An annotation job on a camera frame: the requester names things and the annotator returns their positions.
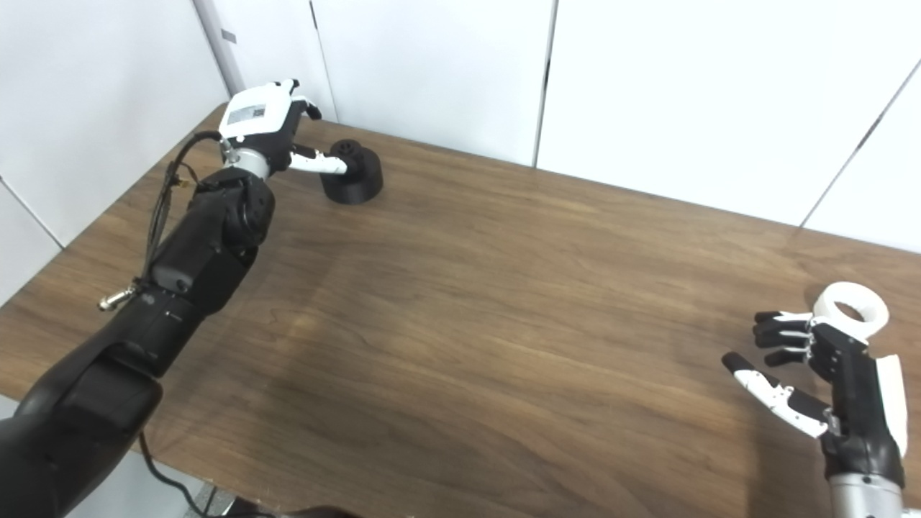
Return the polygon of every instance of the robot finger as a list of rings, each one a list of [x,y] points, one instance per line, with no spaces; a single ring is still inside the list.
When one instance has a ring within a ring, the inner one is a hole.
[[[724,355],[723,365],[745,390],[790,426],[813,438],[818,438],[828,430],[825,415],[829,406],[820,399],[794,387],[784,386],[774,376],[755,369],[739,353]]]

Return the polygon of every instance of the white label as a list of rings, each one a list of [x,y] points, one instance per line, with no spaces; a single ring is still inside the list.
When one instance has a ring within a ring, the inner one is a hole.
[[[227,114],[227,123],[241,123],[243,121],[249,121],[251,119],[259,119],[265,116],[265,105],[257,104],[255,106],[247,106],[246,108],[240,108],[234,110]]]

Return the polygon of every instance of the wood grain surface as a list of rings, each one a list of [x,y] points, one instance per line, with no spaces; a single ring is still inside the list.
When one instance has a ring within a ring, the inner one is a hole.
[[[903,355],[921,443],[917,255],[336,124],[297,140],[345,137],[380,154],[383,192],[338,206],[315,176],[272,178],[256,266],[163,379],[148,432],[166,464],[367,518],[829,515],[818,444],[719,359],[763,365],[752,314],[844,279],[890,304],[873,347]],[[95,303],[140,268],[165,163],[0,310],[0,392],[109,318]],[[776,374],[828,395],[801,366]],[[906,470],[921,506],[921,453]]]

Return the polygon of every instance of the white tracker ring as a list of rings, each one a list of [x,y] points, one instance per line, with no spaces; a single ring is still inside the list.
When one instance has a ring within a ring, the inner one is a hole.
[[[844,314],[836,305],[837,302],[854,308],[860,313],[863,322]],[[882,297],[872,289],[854,282],[830,284],[815,301],[812,313],[825,317],[829,324],[865,342],[889,322],[889,308]]]

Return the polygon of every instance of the cable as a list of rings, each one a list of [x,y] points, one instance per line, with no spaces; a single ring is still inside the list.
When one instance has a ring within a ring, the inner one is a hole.
[[[205,514],[208,514],[211,511],[211,502],[215,501],[215,495],[217,494],[217,486],[211,487],[211,494],[208,495],[208,501],[204,504],[204,510],[202,511]]]
[[[163,178],[163,185],[160,187],[160,193],[157,196],[157,202],[154,204],[154,211],[150,218],[150,228],[147,232],[147,252],[144,259],[144,268],[141,270],[141,276],[139,278],[140,283],[147,283],[150,280],[150,268],[154,261],[154,253],[157,251],[157,246],[160,244],[160,238],[163,236],[163,229],[167,224],[169,203],[172,198],[172,188],[179,183],[179,174],[177,173],[179,166],[185,166],[185,168],[189,170],[190,176],[195,180],[195,183],[199,183],[198,175],[184,162],[185,156],[192,147],[199,142],[205,140],[220,142],[221,138],[221,134],[217,131],[202,131],[196,133],[182,145],[179,153],[176,154],[176,158],[167,165],[166,174]]]
[[[175,489],[178,489],[182,493],[182,497],[185,498],[186,503],[189,504],[189,508],[192,509],[192,512],[197,514],[200,518],[278,518],[274,514],[270,514],[268,512],[230,512],[228,514],[208,514],[206,511],[203,511],[198,507],[198,505],[195,504],[195,499],[192,497],[192,493],[190,493],[189,489],[186,488],[181,482],[173,480],[172,478],[169,478],[166,475],[160,473],[160,471],[154,465],[154,458],[150,454],[150,448],[147,446],[147,437],[143,432],[138,435],[137,440],[141,444],[141,454],[144,456],[144,462],[147,464],[147,469],[150,471],[150,474],[167,486],[172,486]]]

